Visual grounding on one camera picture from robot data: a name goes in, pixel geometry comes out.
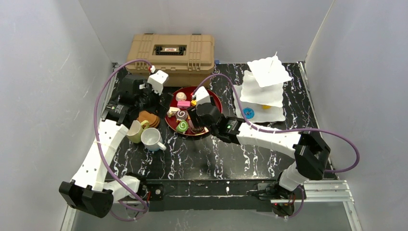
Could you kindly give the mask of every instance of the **round red plate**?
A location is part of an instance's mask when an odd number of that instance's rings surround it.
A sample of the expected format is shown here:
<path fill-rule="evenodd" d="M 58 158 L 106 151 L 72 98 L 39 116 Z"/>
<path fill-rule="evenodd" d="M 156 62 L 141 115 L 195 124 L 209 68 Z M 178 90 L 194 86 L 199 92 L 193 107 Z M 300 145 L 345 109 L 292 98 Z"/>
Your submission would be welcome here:
<path fill-rule="evenodd" d="M 191 101 L 191 94 L 192 94 L 192 92 L 193 92 L 195 89 L 196 89 L 196 87 L 186 87 L 186 88 L 181 88 L 181 89 L 179 89 L 178 91 L 174 92 L 174 93 L 173 93 L 174 97 L 173 97 L 173 100 L 172 100 L 171 103 L 170 103 L 170 107 L 177 107 L 176 95 L 177 95 L 177 93 L 179 93 L 179 92 L 184 92 L 184 93 L 186 94 L 186 96 L 187 96 L 187 101 Z M 217 97 L 217 95 L 215 95 L 214 92 L 212 92 L 212 91 L 210 91 L 210 90 L 208 90 L 208 89 L 207 89 L 207 92 L 208 92 L 208 94 L 210 94 L 210 95 L 213 96 L 217 108 L 218 108 L 219 111 L 222 113 L 221 101 L 219 100 L 219 98 Z M 169 118 L 169 117 L 166 115 L 166 116 L 165 116 L 165 120 L 166 120 L 166 123 L 169 125 L 169 127 L 171 127 L 171 129 L 173 129 L 174 131 L 176 131 L 176 127 L 177 127 L 177 125 L 178 125 L 177 120 L 176 120 L 176 117 L 175 117 L 175 116 L 172 116 L 172 117 Z M 203 134 L 206 134 L 206 133 L 208 133 L 207 128 L 204 129 L 204 132 L 199 133 L 199 134 L 194 134 L 194 133 L 191 132 L 190 129 L 188 129 L 183 135 L 186 135 L 186 136 L 199 136 L 199 135 L 203 135 Z"/>

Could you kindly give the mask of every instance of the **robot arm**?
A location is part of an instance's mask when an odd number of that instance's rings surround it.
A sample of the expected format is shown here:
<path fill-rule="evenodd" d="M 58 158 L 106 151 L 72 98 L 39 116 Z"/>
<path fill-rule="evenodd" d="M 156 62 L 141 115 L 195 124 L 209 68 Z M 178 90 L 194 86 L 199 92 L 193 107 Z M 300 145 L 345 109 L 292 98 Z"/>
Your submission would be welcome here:
<path fill-rule="evenodd" d="M 157 71 L 148 80 L 132 75 L 122 80 L 119 95 L 115 96 L 119 100 L 109 101 L 98 128 L 99 143 L 108 165 L 139 111 L 166 113 L 172 99 L 172 95 L 162 94 L 167 78 L 166 73 Z M 106 183 L 106 173 L 95 139 L 79 170 L 70 182 L 61 183 L 59 192 L 72 208 L 103 218 L 110 211 L 113 202 L 130 195 L 117 181 Z M 142 177 L 135 174 L 121 178 L 134 192 L 138 191 L 141 180 Z"/>
<path fill-rule="evenodd" d="M 250 144 L 272 149 L 295 159 L 277 182 L 271 185 L 271 197 L 291 193 L 307 180 L 321 180 L 330 148 L 318 132 L 288 132 L 282 134 L 260 132 L 243 119 L 225 117 L 214 104 L 204 87 L 193 95 L 196 107 L 188 109 L 194 126 L 207 127 L 212 135 L 227 143 Z"/>

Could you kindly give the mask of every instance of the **white cup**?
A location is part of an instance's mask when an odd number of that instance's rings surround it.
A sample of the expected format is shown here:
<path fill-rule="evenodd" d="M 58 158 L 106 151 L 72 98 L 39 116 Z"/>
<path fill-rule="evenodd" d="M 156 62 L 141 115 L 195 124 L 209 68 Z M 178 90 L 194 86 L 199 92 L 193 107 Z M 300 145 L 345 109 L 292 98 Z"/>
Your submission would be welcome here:
<path fill-rule="evenodd" d="M 163 144 L 162 136 L 159 130 L 155 128 L 148 128 L 141 134 L 141 142 L 147 148 L 147 150 L 155 152 L 159 149 L 166 150 L 166 146 Z"/>
<path fill-rule="evenodd" d="M 127 132 L 127 138 L 133 143 L 140 143 L 140 137 L 144 130 L 149 127 L 149 122 L 147 120 L 142 121 L 141 123 L 137 120 L 133 121 L 132 126 L 130 126 L 129 131 Z"/>

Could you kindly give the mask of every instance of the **cup handle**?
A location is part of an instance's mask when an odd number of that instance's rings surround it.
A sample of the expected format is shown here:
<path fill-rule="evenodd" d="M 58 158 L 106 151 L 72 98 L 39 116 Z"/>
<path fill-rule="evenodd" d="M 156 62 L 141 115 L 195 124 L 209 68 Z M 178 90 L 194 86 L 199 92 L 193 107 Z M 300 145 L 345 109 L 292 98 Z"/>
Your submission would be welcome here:
<path fill-rule="evenodd" d="M 149 121 L 148 120 L 143 120 L 143 122 L 141 122 L 140 123 L 140 126 L 141 126 L 141 129 L 144 131 L 144 130 L 146 130 L 146 129 L 148 129 L 149 128 Z"/>
<path fill-rule="evenodd" d="M 160 147 L 161 150 L 165 151 L 165 150 L 167 149 L 164 144 L 162 144 L 162 143 L 160 143 L 160 142 L 158 142 L 157 144 L 159 145 L 159 147 Z"/>

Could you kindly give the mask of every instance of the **black marble table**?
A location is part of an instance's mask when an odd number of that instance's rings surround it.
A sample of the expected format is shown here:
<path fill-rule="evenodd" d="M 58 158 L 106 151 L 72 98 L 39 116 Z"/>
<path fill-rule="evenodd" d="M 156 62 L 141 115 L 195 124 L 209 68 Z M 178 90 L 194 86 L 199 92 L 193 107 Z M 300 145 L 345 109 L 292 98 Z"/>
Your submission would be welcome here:
<path fill-rule="evenodd" d="M 298 64 L 284 66 L 292 77 L 292 81 L 283 86 L 286 120 L 262 125 L 278 129 L 316 128 L 316 119 Z M 215 72 L 229 76 L 235 84 L 240 85 L 245 70 L 249 70 L 247 64 L 219 64 Z M 115 89 L 127 74 L 126 70 L 118 73 Z M 175 92 L 177 89 L 165 88 L 165 91 Z M 234 116 L 232 90 L 228 82 L 222 77 L 214 77 L 210 90 L 220 98 L 223 113 Z M 170 129 L 163 119 L 158 129 L 167 150 L 152 153 L 142 143 L 134 144 L 127 138 L 123 139 L 111 164 L 117 176 L 133 172 L 152 180 L 275 180 L 281 171 L 294 162 L 273 150 L 253 145 L 228 144 L 211 135 L 186 137 Z M 335 177 L 334 174 L 325 174 L 325 178 Z M 112 180 L 112 177 L 108 175 L 106 179 Z"/>

